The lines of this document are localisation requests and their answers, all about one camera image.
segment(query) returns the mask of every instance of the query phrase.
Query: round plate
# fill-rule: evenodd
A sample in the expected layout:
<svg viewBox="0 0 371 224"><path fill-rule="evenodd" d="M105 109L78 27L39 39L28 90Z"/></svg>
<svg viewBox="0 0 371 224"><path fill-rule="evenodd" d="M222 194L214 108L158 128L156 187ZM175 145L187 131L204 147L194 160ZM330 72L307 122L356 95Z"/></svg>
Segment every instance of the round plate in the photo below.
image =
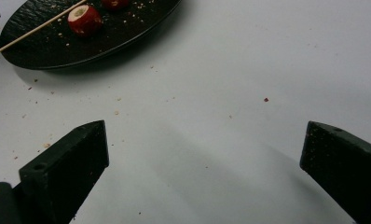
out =
<svg viewBox="0 0 371 224"><path fill-rule="evenodd" d="M130 0L116 12L100 0L89 0L103 17L103 28L89 38L76 36L67 15L2 52L10 63L27 69L49 70L88 63L116 52L147 34L181 0ZM29 0L8 20L0 35L0 48L76 4L72 0Z"/></svg>

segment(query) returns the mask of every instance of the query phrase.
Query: white tabletop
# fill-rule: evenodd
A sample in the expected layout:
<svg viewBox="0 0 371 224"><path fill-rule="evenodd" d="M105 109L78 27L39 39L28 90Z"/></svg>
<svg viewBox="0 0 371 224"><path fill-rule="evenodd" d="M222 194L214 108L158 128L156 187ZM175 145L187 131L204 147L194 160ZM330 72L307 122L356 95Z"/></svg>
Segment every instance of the white tabletop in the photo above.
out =
<svg viewBox="0 0 371 224"><path fill-rule="evenodd" d="M0 55L0 181L99 119L110 166L72 223L351 224L298 164L310 120L371 143L371 0L183 0L96 63Z"/></svg>

